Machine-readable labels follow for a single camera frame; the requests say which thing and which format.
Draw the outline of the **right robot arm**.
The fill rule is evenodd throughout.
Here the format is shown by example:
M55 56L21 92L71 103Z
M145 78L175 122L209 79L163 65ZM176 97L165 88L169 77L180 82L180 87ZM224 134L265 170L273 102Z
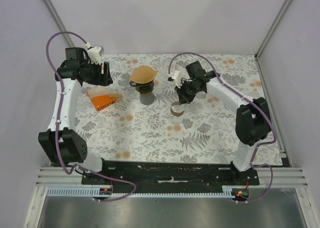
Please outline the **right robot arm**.
M267 138L272 130L267 101L263 98L247 98L231 87L220 75L212 70L205 71L198 61L186 66L189 78L184 78L179 70L171 71L168 79L175 83L178 101L171 104L170 111L175 116L184 114L198 93L204 92L220 99L235 113L235 133L239 139L236 155L231 162L234 168L229 179L235 185L247 179L246 171L252 168L255 146Z

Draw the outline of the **brown paper coffee filter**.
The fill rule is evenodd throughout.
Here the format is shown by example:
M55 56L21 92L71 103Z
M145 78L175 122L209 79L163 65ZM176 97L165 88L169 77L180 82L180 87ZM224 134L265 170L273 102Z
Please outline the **brown paper coffee filter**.
M147 65L141 65L133 70L130 80L136 84L147 84L152 82L157 75L152 67Z

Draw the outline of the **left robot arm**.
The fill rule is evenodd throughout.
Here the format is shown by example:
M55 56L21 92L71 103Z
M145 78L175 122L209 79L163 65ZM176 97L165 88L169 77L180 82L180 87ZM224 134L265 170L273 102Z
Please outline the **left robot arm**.
M88 151L86 141L76 132L76 105L83 84L107 87L113 83L110 65L103 61L102 46L66 48L65 60L55 69L56 99L51 121L38 141L52 164L82 167L93 171L93 179L103 185L110 180L103 160Z

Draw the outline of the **dark green coffee dripper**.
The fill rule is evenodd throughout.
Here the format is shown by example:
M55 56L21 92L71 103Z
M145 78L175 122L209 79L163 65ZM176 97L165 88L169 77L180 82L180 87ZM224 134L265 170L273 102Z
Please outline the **dark green coffee dripper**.
M130 81L129 82L129 85L131 87L134 87L135 90L141 94L147 94L147 93L150 93L154 90L154 81L150 81L150 82L147 82L147 83L136 83L134 81Z

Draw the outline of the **glass cup with brown band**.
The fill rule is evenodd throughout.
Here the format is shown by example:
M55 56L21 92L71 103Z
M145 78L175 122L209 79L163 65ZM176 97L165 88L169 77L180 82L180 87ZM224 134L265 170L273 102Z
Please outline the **glass cup with brown band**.
M173 116L180 117L185 112L185 103L181 103L180 101L175 101L171 104L170 112Z

